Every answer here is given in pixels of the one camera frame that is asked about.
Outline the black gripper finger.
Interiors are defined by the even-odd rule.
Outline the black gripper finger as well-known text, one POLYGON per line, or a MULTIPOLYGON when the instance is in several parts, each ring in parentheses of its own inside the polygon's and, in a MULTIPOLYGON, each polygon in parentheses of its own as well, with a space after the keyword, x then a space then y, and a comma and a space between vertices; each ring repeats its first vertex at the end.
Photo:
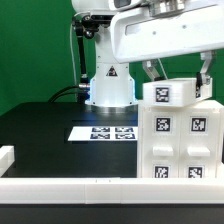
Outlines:
POLYGON ((156 69, 157 62, 158 62, 157 59, 143 61, 142 62, 143 70, 146 72, 146 74, 152 81, 166 80, 167 79, 166 75, 165 74, 161 75, 157 71, 157 69, 156 69))
POLYGON ((203 61, 201 70, 196 73, 196 97, 201 96, 201 89, 205 85, 211 84, 210 70, 215 60, 216 53, 214 51, 206 51, 200 53, 200 58, 203 61))

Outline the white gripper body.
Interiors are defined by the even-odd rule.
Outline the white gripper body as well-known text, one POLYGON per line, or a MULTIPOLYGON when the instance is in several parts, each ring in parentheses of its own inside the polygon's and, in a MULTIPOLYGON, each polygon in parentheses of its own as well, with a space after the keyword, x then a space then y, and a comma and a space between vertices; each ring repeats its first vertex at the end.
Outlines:
POLYGON ((224 0, 186 0, 175 15, 152 16, 147 6, 118 12, 111 44, 120 63, 224 48, 224 0))

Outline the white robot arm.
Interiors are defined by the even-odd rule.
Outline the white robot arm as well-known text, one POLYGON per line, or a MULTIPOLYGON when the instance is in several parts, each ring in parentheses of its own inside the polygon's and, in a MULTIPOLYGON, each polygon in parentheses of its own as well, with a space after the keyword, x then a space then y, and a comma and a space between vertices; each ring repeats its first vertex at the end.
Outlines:
POLYGON ((71 0, 83 35, 95 39, 96 74, 87 103, 127 107, 136 102, 131 62, 142 62, 156 81, 152 62, 200 53, 204 65, 186 91, 161 81, 149 95, 155 105, 182 107, 210 96, 207 69, 213 52, 224 48, 224 0, 71 0))

